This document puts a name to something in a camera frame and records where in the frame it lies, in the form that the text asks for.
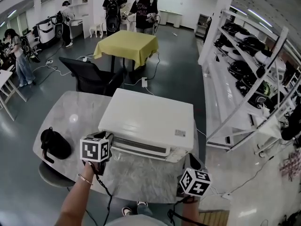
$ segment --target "stool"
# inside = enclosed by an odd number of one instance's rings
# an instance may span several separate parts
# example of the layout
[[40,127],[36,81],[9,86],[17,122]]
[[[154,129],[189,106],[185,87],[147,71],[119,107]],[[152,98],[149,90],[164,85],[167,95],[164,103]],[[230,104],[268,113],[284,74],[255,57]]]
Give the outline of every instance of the stool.
[[50,184],[51,186],[56,187],[70,187],[74,186],[75,182],[60,174],[52,167],[48,166],[45,162],[39,165],[39,174],[41,178]]
[[103,24],[94,24],[92,26],[90,26],[90,38],[92,38],[92,33],[91,30],[93,30],[95,32],[95,35],[97,37],[97,28],[99,28],[99,32],[100,32],[100,38],[103,37]]

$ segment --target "yellow tablecloth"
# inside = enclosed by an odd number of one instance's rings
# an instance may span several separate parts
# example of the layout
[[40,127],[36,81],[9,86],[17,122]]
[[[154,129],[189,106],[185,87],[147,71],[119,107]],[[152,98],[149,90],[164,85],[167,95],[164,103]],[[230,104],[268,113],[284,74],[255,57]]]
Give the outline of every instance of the yellow tablecloth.
[[100,58],[102,53],[134,60],[135,69],[158,49],[158,40],[154,35],[140,32],[120,30],[119,32],[98,42],[94,58]]

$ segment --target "qr code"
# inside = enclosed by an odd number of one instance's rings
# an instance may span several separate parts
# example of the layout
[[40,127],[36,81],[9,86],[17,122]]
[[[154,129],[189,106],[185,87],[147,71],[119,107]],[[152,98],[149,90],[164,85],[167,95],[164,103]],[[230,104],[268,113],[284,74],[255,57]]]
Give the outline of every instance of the qr code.
[[174,134],[176,136],[185,137],[186,136],[186,131],[184,131],[184,130],[175,130]]

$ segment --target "black chair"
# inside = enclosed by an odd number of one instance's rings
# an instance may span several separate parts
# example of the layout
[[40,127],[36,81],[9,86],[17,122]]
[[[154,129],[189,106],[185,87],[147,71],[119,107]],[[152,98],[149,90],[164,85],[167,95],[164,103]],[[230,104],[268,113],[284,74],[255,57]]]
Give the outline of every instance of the black chair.
[[122,84],[127,71],[119,69],[117,73],[101,71],[91,62],[62,58],[59,60],[74,74],[76,78],[76,91],[113,96]]

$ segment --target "gray marble table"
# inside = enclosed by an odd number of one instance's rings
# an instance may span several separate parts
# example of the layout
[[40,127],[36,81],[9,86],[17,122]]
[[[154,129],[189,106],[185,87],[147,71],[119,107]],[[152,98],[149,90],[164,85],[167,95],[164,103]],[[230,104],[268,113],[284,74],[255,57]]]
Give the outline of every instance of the gray marble table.
[[[33,151],[44,162],[67,178],[76,181],[84,165],[79,159],[79,140],[98,131],[98,124],[111,97],[76,91],[67,91],[56,102],[45,118],[33,145]],[[71,145],[72,154],[65,160],[48,154],[55,163],[42,156],[41,133],[53,127]],[[198,135],[195,128],[195,154],[198,155]],[[176,202],[177,177],[182,174],[184,159],[178,163],[145,158],[117,150],[111,150],[101,180],[110,193],[118,198],[152,203]],[[106,194],[94,177],[91,189]]]

